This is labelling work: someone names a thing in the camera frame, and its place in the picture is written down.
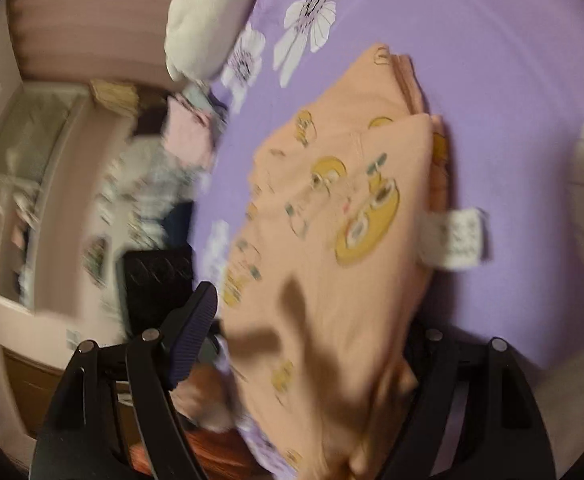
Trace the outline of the person's left hand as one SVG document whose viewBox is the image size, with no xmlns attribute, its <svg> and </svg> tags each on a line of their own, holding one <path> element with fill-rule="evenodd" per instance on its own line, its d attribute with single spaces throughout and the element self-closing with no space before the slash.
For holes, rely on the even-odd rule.
<svg viewBox="0 0 584 480">
<path fill-rule="evenodd" d="M 176 411 L 197 428 L 223 434 L 234 427 L 226 384 L 211 364 L 195 364 L 170 396 Z"/>
</svg>

